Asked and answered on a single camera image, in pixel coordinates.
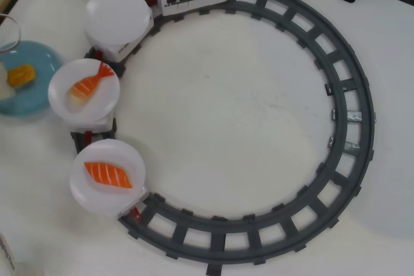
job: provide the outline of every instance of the white table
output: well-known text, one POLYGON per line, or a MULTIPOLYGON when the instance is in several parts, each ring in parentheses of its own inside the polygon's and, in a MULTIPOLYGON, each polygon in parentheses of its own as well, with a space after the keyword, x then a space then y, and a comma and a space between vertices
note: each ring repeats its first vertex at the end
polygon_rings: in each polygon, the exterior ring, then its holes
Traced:
MULTIPOLYGON (((11 16, 23 39, 69 61, 89 49, 87 1, 19 0, 11 16)), ((334 24, 364 68, 378 120, 375 157, 334 229, 297 254, 224 266, 223 275, 410 275, 414 8, 397 0, 303 1, 334 24)), ((152 190, 201 215, 239 217, 288 201, 312 180, 328 152, 331 108, 322 74, 294 41, 266 23, 212 13, 166 25, 144 42, 127 63, 116 118, 118 138, 142 154, 152 190)), ((0 230, 19 260, 48 276, 205 274, 205 264, 171 260, 75 203, 68 183, 74 144, 50 111, 0 118, 0 139, 0 230)), ((312 217, 304 212, 294 221, 301 227, 312 217)), ((162 219, 153 227, 171 234, 162 219)), ((228 236, 226 245, 244 242, 228 236)))

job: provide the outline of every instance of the white plate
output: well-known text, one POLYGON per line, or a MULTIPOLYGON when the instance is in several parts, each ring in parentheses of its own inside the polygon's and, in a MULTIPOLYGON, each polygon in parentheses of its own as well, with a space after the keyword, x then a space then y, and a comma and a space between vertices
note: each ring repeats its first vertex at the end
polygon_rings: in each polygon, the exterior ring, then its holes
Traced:
POLYGON ((137 150, 120 140, 106 139, 92 143, 76 157, 71 173, 71 191, 75 200, 87 211, 119 217, 143 199, 146 168, 137 150), (123 189, 95 182, 85 162, 111 163, 125 170, 133 186, 123 189))
POLYGON ((100 61, 78 59, 62 66, 49 84, 49 102, 53 111, 70 124, 93 123, 107 116, 115 107, 120 95, 119 79, 114 74, 105 77, 98 89, 78 111, 73 111, 67 103, 67 91, 78 81, 98 73, 100 61))
POLYGON ((90 0, 85 31, 106 45, 125 45, 147 30, 151 9, 144 0, 90 0))

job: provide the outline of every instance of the light blue plate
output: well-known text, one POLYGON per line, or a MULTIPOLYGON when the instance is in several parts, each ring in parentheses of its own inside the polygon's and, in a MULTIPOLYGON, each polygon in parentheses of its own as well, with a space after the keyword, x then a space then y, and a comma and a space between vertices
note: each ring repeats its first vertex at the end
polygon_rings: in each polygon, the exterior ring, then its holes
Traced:
POLYGON ((35 80, 16 89, 15 97, 0 100, 0 114, 26 116, 49 106, 49 82, 62 66, 55 51, 35 41, 22 41, 13 50, 0 53, 0 61, 7 71, 26 64, 32 65, 36 71, 35 80))

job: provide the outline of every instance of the gray plastic track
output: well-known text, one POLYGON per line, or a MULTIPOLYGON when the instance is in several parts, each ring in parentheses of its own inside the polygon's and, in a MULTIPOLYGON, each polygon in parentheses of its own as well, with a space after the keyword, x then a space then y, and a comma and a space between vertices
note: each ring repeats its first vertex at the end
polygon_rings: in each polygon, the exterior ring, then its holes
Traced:
POLYGON ((275 23, 280 31, 289 31, 296 36, 297 43, 302 48, 308 48, 316 58, 316 68, 323 70, 329 83, 325 88, 328 96, 333 96, 335 104, 336 132, 329 142, 331 151, 324 163, 316 171, 315 179, 299 191, 297 197, 286 205, 280 204, 264 215, 247 215, 240 219, 228 220, 223 217, 211 219, 194 215, 191 211, 177 209, 165 202, 158 194, 150 194, 145 200, 146 208, 142 212, 142 221, 138 223, 132 215, 126 215, 119 221, 129 230, 134 238, 144 241, 166 252, 167 256, 179 257, 205 262, 209 264, 207 275, 220 275, 223 264, 239 264, 253 262, 262 264, 265 260, 290 251, 299 251, 305 248, 306 243, 326 228, 332 228, 341 212, 347 207, 352 198, 360 191, 360 184, 365 175, 369 162, 373 158, 374 122, 375 115, 371 93, 367 78, 354 54, 354 51, 341 34, 321 14, 300 0, 275 0, 287 6, 287 11, 280 15, 266 8, 267 1, 257 0, 255 4, 229 0, 225 3, 204 7, 175 16, 158 16, 150 34, 155 35, 162 25, 170 21, 180 21, 186 14, 199 12, 207 14, 210 10, 225 10, 228 14, 237 11, 248 12, 254 19, 267 19, 275 23), (314 27, 306 32, 292 22, 296 14, 300 14, 314 27), (326 54, 315 39, 324 34, 335 46, 336 50, 326 54), (341 81, 334 64, 343 60, 347 65, 352 78, 341 81), (350 152, 347 136, 347 104, 345 92, 356 91, 360 104, 360 112, 364 116, 361 120, 361 136, 359 145, 355 145, 350 152), (343 153, 351 154, 356 158, 355 165, 348 177, 336 172, 336 167, 343 153), (333 182, 341 187, 340 194, 328 207, 319 199, 318 194, 327 185, 333 182), (292 221, 292 216, 309 206, 317 215, 317 219, 306 228, 298 231, 292 221), (155 214, 175 222, 177 227, 171 238, 165 237, 148 228, 148 224, 155 214), (280 224, 285 232, 281 241, 266 246, 262 245, 259 229, 280 224), (211 233, 210 249, 202 249, 183 244, 188 228, 211 233), (224 250, 226 234, 246 233, 250 247, 241 250, 224 250))

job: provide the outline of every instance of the glass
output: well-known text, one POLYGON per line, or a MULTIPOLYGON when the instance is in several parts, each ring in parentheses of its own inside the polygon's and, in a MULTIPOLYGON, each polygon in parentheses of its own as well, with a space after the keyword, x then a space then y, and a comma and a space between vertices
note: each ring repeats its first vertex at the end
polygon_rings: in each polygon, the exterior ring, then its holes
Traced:
POLYGON ((0 53, 16 48, 21 40, 21 30, 15 19, 0 14, 0 53))

